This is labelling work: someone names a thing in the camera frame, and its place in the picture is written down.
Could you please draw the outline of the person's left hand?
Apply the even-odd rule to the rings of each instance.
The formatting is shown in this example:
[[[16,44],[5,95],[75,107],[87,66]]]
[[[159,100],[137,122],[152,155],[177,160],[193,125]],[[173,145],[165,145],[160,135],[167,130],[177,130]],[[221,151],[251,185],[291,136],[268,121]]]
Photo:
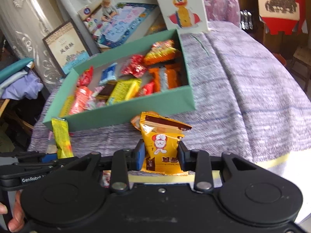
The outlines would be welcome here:
[[[7,228],[10,232],[19,232],[23,229],[25,222],[25,213],[21,207],[21,191],[18,190],[15,194],[14,207],[11,212],[8,211],[9,200],[7,192],[1,191],[1,215],[10,214],[12,219],[7,223]]]

